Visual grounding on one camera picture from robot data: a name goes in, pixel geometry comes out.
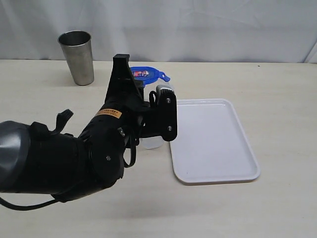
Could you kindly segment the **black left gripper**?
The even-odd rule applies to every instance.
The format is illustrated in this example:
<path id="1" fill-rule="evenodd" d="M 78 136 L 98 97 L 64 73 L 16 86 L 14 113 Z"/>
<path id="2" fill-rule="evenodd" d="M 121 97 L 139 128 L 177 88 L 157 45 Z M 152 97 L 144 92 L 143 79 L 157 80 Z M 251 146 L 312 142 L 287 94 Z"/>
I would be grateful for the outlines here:
<path id="1" fill-rule="evenodd" d="M 143 83 L 129 67 L 129 54 L 113 57 L 105 103 L 101 107 L 101 148 L 135 149 L 141 138 L 177 137 L 177 106 L 174 93 L 165 93 L 159 104 L 144 101 Z"/>

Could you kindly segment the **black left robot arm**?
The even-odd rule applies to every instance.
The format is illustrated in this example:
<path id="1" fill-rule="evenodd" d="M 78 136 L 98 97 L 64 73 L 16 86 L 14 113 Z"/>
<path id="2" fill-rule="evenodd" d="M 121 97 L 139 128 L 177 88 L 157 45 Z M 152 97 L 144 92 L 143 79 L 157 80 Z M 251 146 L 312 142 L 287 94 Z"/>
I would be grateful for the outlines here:
<path id="1" fill-rule="evenodd" d="M 140 139 L 177 137 L 173 89 L 158 85 L 144 98 L 144 84 L 129 67 L 129 55 L 113 57 L 105 102 L 78 137 L 63 133 L 71 110 L 45 124 L 0 124 L 2 193 L 49 194 L 51 205 L 73 201 L 113 186 L 135 164 Z"/>

